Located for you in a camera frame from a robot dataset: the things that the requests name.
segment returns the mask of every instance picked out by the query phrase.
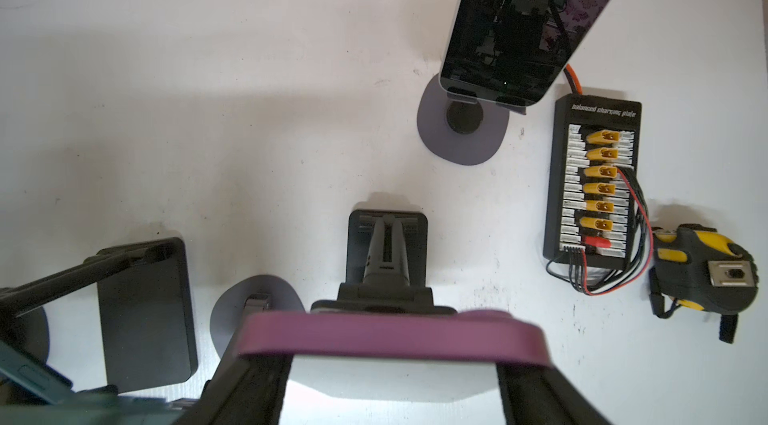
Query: red connector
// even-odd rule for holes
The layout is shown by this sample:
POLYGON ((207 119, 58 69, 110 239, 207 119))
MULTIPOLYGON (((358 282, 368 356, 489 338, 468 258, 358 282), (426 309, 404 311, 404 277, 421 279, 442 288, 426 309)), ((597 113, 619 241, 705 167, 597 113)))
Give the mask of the red connector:
POLYGON ((610 248, 610 240, 602 237, 582 237, 581 242, 584 245, 591 245, 598 248, 610 248))

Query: phone holder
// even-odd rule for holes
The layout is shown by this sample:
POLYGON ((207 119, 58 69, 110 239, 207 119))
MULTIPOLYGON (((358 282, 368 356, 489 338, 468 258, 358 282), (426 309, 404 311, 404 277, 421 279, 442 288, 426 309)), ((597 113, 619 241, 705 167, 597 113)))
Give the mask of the phone holder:
POLYGON ((478 165, 502 146, 509 112, 525 115, 524 106, 454 94, 440 86, 440 75, 429 80, 418 104, 416 126, 427 148, 449 162, 478 165))

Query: white table surface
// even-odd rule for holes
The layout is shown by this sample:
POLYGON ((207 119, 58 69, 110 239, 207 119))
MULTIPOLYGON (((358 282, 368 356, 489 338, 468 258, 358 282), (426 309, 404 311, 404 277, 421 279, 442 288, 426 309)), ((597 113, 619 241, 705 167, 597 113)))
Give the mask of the white table surface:
MULTIPOLYGON (((716 316, 651 315, 647 283, 592 298, 544 273, 562 81, 512 115, 480 166, 421 143, 418 100, 457 2, 0 0, 2 284, 109 245, 183 237, 200 367, 149 394, 196 397, 216 366, 208 320, 224 290, 271 273, 307 307, 334 298, 355 205, 417 207, 436 303, 539 324, 610 420, 764 423, 764 294, 727 345, 716 316)), ((761 0, 613 0, 571 63, 586 89, 644 104, 639 171, 654 222, 714 225, 768 266, 761 0)), ((95 286, 46 306, 49 363, 76 390, 105 383, 97 306, 95 286)), ((480 423, 501 411, 494 393, 424 405, 289 386, 284 423, 339 415, 480 423)))

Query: purple rubber strap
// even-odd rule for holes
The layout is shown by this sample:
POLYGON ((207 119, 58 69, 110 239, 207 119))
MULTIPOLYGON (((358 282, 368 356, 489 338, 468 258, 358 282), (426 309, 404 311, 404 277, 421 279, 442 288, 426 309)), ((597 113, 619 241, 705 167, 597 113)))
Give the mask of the purple rubber strap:
POLYGON ((552 367, 539 327, 494 310, 448 317, 260 312, 246 320, 237 351, 552 367))

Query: orange wire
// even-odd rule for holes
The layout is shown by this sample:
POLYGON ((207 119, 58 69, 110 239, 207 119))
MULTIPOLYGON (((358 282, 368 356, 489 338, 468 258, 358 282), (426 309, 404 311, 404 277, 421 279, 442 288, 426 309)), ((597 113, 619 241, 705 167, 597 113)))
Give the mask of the orange wire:
POLYGON ((619 175, 621 175, 621 179, 624 180, 624 183, 627 184, 627 188, 629 189, 629 193, 632 194, 632 198, 634 199, 634 202, 638 204, 638 209, 640 210, 640 213, 643 214, 643 218, 645 219, 645 225, 648 227, 648 233, 649 233, 649 239, 650 239, 650 250, 648 252, 648 259, 645 261, 645 265, 643 265, 643 269, 640 270, 640 273, 637 274, 632 280, 629 280, 627 283, 621 284, 615 288, 611 288, 610 290, 599 291, 598 293, 593 294, 587 288, 587 252, 584 251, 584 249, 582 249, 581 257, 584 259, 584 280, 581 285, 584 286, 584 293, 592 297, 596 295, 605 295, 612 291, 617 291, 619 288, 626 287, 633 281, 639 279, 648 269, 648 265, 650 264, 650 259, 654 256, 654 231, 653 229, 650 228, 650 220, 648 220, 648 214, 645 212, 645 209, 643 208, 643 206, 640 205, 640 200, 638 200, 638 196, 636 196, 634 193, 634 190, 632 190, 632 186, 629 184, 627 177, 624 176, 624 173, 621 171, 621 169, 619 169, 618 172, 619 172, 619 175))
POLYGON ((571 66, 571 64, 565 64, 565 69, 568 71, 569 74, 571 74, 571 78, 574 80, 574 85, 576 85, 576 92, 579 95, 583 95, 584 92, 581 90, 581 82, 578 81, 578 77, 576 76, 576 73, 574 72, 574 69, 571 66))

